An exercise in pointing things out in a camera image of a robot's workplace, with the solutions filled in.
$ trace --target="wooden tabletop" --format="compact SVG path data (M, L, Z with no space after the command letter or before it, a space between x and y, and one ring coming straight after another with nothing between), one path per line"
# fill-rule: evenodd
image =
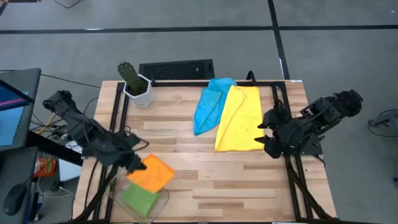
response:
M102 84L95 113L97 120L109 128L116 81ZM308 105L302 82L286 81L293 117ZM274 105L270 87L259 87L262 113ZM155 154L175 170L166 185L170 200L155 222L271 222L294 221L293 206L284 159L273 159L264 151L214 152L217 128L193 134L193 115L202 87L154 87L154 100L148 108L129 103L126 125L150 142L141 158ZM122 112L124 94L118 110L116 127ZM328 180L323 164L313 156L302 156L309 191L325 209L335 216ZM73 206L77 217L84 207L88 179L94 159L84 161ZM98 188L101 166L97 166L88 201ZM302 195L297 189L302 216ZM104 217L107 196L103 197L100 218ZM113 203L112 222L134 222L130 214Z

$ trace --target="blue cloth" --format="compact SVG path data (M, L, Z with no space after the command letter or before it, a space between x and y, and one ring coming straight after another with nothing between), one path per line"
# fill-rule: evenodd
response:
M24 107L20 106L0 111L0 146L12 144L23 110Z
M214 78L210 80L207 88L203 89L193 117L195 135L205 133L220 123L231 85L237 85L232 78Z

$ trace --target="computer monitor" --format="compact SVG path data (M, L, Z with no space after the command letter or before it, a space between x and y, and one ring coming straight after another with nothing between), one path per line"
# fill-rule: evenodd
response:
M0 80L0 111L26 106L33 103L34 100L32 98Z

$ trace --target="green plant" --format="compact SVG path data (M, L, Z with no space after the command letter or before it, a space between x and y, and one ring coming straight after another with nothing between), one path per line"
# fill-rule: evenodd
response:
M137 96L146 92L147 83L138 77L136 70L129 62L121 62L118 65L118 72L130 87L129 91L132 95Z

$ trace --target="clear plastic container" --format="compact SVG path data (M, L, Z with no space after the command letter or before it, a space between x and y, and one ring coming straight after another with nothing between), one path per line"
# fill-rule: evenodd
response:
M115 175L111 183L108 185L106 189L106 195L113 199L120 207L125 209L134 219L139 223L152 223L161 213L163 208L165 207L167 201L169 200L170 194L169 191L165 188L162 188L157 193L159 194L159 199L152 206L149 213L145 216L141 215L138 211L133 209L127 202L123 199L123 192L127 189L127 187L131 184L131 181L126 178L126 170L119 167L118 173Z

